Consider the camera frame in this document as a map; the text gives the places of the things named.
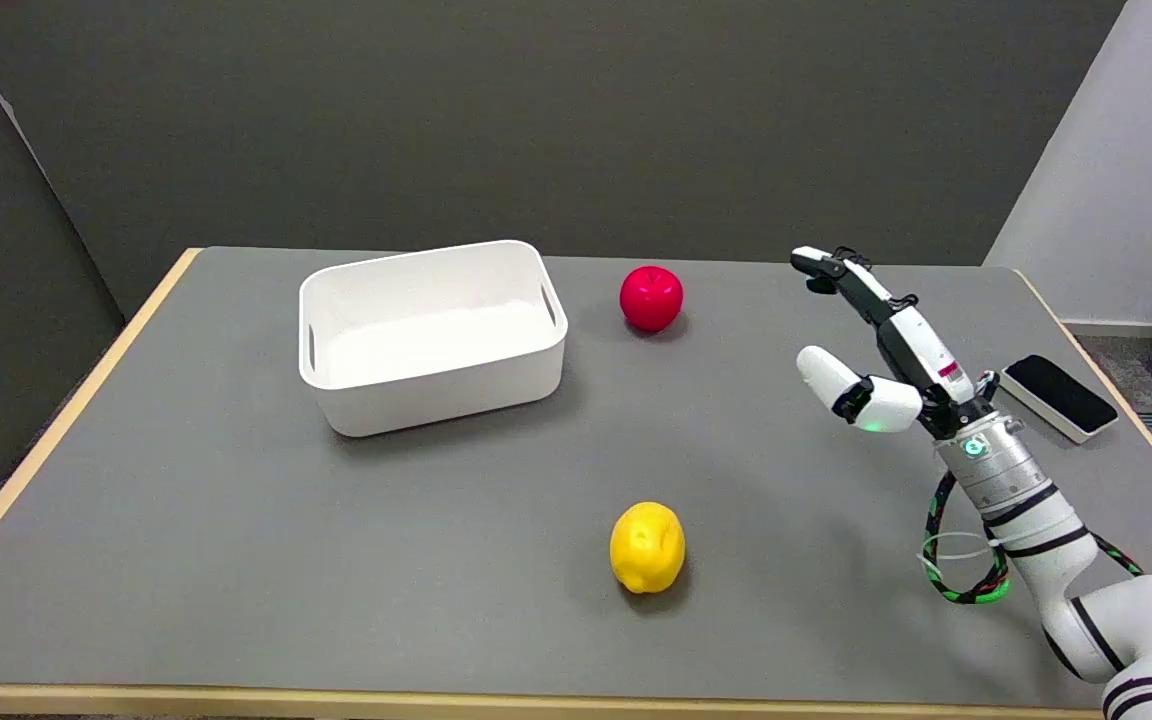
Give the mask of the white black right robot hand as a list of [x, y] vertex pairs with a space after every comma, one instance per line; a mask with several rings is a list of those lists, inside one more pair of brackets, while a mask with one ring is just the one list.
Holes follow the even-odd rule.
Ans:
[[861, 376], [819, 346], [796, 356], [803, 381], [832, 414], [854, 429], [897, 433], [920, 424], [935, 439], [950, 439], [995, 414], [995, 373], [973, 381], [918, 309], [914, 293], [892, 295], [867, 260], [850, 249], [799, 247], [791, 268], [810, 291], [838, 295], [873, 329], [890, 377]]

